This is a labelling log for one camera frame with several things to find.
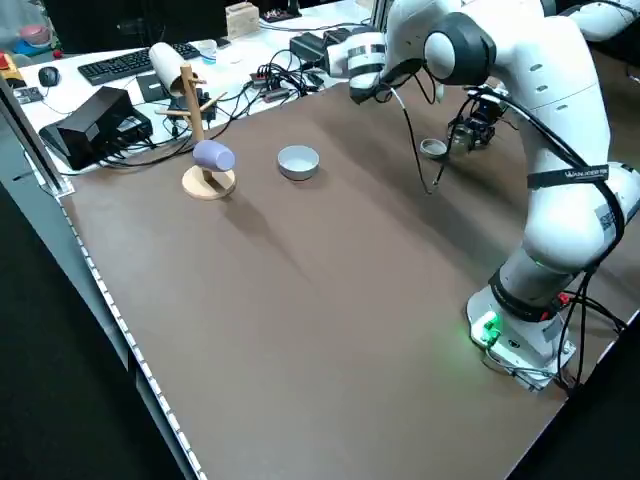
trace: wooden mug stand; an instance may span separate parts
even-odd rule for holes
[[[196,143],[205,140],[202,128],[202,112],[216,103],[222,96],[209,100],[204,105],[198,103],[196,85],[206,83],[193,75],[189,63],[180,67],[184,95],[187,100],[188,111],[160,110],[156,113],[174,117],[183,117],[191,126]],[[182,188],[194,198],[200,200],[215,200],[229,195],[236,186],[236,175],[233,170],[226,172],[214,172],[212,170],[194,165],[182,176]]]

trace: green led light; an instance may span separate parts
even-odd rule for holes
[[[500,317],[493,310],[489,310],[481,318],[481,322],[484,322],[482,327],[484,332],[482,334],[482,341],[488,345],[494,345],[502,332],[500,331]]]

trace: wooden base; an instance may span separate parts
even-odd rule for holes
[[[228,172],[210,172],[194,165],[182,176],[182,188],[193,198],[216,200],[225,197],[236,188],[236,174]]]

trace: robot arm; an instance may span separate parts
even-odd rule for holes
[[[589,42],[603,42],[618,35],[640,17],[640,0],[616,0],[621,6],[593,2],[562,12],[576,22]]]
[[[401,85],[423,64],[448,85],[499,78],[514,101],[589,167],[608,171],[606,184],[628,222],[640,208],[640,175],[607,162],[609,124],[582,30],[573,18],[546,16],[545,5],[546,0],[396,0],[386,37],[354,32],[345,45],[331,47],[329,63],[335,72],[340,59],[357,103],[380,87]],[[527,122],[521,122],[520,135],[530,175],[569,168]],[[568,180],[531,190],[522,244],[467,304],[473,341],[521,372],[518,376],[529,388],[544,387],[557,372],[556,360],[564,365],[575,350],[562,341],[564,322],[555,303],[614,242],[612,218],[594,185]],[[500,319],[500,336],[491,343],[487,319],[492,325]]]

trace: computer mouse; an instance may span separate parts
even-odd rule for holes
[[[56,67],[44,67],[38,71],[38,79],[43,87],[55,87],[60,83],[60,72]]]

